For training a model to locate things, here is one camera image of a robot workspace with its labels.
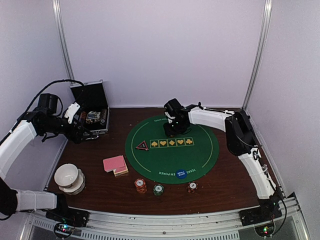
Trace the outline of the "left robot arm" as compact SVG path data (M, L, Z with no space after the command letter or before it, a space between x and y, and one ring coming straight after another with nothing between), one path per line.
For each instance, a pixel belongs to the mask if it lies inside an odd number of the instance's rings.
M31 210L51 212L61 222L76 219L63 194L13 189L5 182L16 158L37 136L46 141L64 135L75 144L98 137L75 119L80 109L78 103L72 103L65 113L57 114L57 105L61 102L57 95L40 94L37 107L26 110L0 142L0 212L4 220L17 212Z

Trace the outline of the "left aluminium frame post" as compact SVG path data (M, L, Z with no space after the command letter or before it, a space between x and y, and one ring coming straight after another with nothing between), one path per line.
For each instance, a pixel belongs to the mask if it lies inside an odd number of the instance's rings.
M62 50L62 59L64 62L66 74L69 79L74 79L75 76L73 73L70 55L69 55L69 51L68 51L60 1L59 0L52 0L52 7L53 7L53 14L54 14L56 27L57 27L57 31L58 31L60 47Z

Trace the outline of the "card deck box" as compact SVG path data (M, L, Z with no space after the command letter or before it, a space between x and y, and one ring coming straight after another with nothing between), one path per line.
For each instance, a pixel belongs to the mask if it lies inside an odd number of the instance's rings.
M124 167L120 167L120 168L115 169L113 171L113 174L115 177L118 177L118 176L127 174L128 172L129 172L128 168L126 166L124 166Z

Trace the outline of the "aluminium poker case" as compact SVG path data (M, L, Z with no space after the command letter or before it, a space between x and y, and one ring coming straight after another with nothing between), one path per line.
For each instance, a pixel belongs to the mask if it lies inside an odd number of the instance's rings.
M83 85L74 83L70 86L75 101L80 105L80 109L75 115L85 128L94 134L106 134L109 130L110 122L110 106L106 95L104 81L85 82ZM97 123L86 123L87 114L90 111L101 112L102 109L108 109L107 124L101 125Z

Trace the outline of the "red black triangular dealer button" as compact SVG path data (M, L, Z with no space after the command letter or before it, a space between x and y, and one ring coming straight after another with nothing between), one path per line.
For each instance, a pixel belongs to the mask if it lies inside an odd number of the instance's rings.
M140 144L138 144L135 148L137 150L144 150L144 151L148 151L149 150L149 147L148 147L147 142L145 140L142 141Z

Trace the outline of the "front aluminium rail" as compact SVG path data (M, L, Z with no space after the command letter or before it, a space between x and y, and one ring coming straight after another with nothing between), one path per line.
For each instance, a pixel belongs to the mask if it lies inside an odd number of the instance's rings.
M69 240L260 240L257 230L275 226L273 240L308 240L310 234L296 197L280 204L283 216L243 225L240 211L183 215L134 215L91 211L85 227L72 228Z

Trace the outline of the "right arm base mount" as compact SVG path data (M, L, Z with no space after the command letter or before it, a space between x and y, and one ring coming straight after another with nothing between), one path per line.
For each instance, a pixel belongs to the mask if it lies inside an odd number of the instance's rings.
M242 226L255 225L271 221L272 217L280 218L282 215L283 214L280 209L276 209L274 211L263 211L261 207L244 209L239 212Z

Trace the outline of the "right chip row in case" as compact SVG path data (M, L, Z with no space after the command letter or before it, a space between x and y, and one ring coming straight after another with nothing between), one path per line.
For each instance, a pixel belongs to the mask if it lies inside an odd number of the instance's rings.
M100 117L99 117L99 122L102 126L107 124L107 119L108 119L108 114L109 114L109 109L108 108L103 108L100 112Z

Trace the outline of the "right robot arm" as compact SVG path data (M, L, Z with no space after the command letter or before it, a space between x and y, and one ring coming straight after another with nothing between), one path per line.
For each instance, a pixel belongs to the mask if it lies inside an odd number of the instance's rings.
M258 219L266 221L279 210L279 189L269 174L268 166L261 161L260 146L250 117L243 109L218 110L203 107L200 103L182 106L174 98L164 105L164 115L167 122L163 128L168 137L186 133L191 125L223 131L227 149L242 162L255 186L260 205L256 210Z

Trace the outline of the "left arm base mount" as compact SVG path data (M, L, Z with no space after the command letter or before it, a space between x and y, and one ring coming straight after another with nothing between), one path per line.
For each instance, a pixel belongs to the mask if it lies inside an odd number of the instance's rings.
M57 210L46 210L45 217L72 227L86 227L90 213L88 211L70 208L67 213Z

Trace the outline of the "right aluminium frame post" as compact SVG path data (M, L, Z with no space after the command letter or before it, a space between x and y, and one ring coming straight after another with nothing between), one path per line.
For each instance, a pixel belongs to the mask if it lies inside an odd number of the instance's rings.
M270 29L270 24L271 24L272 7L273 7L272 0L264 1L263 15L262 15L262 22L260 27L257 50L256 50L254 62L253 62L253 67L252 67L246 95L242 104L242 109L244 109L245 111L248 109L250 99L254 91L255 83L259 74L259 69L261 66L262 58L263 58L263 52L267 43L268 33Z

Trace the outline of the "green 20 chip stack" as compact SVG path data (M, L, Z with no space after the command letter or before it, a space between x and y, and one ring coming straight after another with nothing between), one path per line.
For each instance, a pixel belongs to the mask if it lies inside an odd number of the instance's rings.
M161 184L156 184L153 187L153 194L155 196L161 196L164 193L164 186Z

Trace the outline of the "white ceramic bowl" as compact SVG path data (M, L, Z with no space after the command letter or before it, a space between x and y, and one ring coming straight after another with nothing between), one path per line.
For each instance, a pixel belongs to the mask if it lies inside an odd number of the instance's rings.
M69 188L77 180L78 175L76 166L62 165L56 170L54 181L60 187Z

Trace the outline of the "card pack in case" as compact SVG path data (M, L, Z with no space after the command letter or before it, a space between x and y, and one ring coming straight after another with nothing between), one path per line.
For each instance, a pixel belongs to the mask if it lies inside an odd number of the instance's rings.
M101 115L101 113L99 111L90 111L86 115L85 122L87 124L99 123L100 122L100 115Z

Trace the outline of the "round green poker mat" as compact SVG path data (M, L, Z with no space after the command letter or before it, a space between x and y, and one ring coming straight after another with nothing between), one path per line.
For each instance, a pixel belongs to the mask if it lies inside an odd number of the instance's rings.
M217 163L220 146L212 129L191 125L186 134L167 137L162 115L147 118L138 123L128 134L125 155L130 165L144 178L161 184L183 184L204 177ZM146 141L149 150L136 146ZM187 171L187 177L179 179L176 171Z

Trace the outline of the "blue small blind button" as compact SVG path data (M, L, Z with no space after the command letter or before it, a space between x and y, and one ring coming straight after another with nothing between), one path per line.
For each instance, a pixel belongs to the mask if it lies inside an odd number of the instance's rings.
M178 178L178 179L185 179L187 177L188 173L186 170L184 169L178 169L176 172L175 172L175 176Z

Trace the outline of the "red 5 chip stack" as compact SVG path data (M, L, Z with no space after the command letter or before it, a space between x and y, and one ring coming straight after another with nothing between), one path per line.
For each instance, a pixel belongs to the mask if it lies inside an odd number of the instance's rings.
M146 181L142 178L137 178L135 181L134 181L134 185L135 185L135 188L136 188L136 191L140 194L144 194L147 192L147 184L146 184Z

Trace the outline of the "red-backed playing card deck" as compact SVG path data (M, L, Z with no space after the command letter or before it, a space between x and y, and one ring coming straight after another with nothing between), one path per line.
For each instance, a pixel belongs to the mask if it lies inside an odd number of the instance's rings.
M126 162L123 155L106 158L102 161L104 171L109 173L111 171L121 172L126 168Z

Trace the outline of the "orange black 100 chip stack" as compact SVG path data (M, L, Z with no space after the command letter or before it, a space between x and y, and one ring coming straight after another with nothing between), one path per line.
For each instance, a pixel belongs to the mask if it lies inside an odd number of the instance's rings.
M189 182L187 184L186 190L188 193L193 194L198 189L198 183L195 181Z

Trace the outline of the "aluminium frame post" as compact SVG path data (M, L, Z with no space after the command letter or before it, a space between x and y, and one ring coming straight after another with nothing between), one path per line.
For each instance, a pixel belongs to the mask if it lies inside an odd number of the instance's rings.
M57 31L58 31L60 47L62 50L62 59L64 62L66 74L69 79L74 79L75 76L73 73L70 55L69 55L69 51L68 51L60 1L59 0L52 0L52 7L53 7L53 14L54 14L56 27L57 27Z
M271 24L272 7L273 7L272 0L264 1L263 15L262 15L262 22L260 27L257 50L256 50L254 62L253 62L253 67L252 67L246 95L242 104L242 109L244 109L245 111L248 109L250 99L254 91L255 83L259 74L259 69L261 66L262 58L263 58L263 52L267 43L268 33L270 29L270 24Z

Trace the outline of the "stacked white bowls below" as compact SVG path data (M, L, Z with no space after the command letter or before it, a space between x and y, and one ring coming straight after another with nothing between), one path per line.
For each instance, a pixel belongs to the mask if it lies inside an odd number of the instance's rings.
M82 170L78 169L78 178L70 187L58 186L59 190L67 195L77 195L79 194L86 185L86 178Z

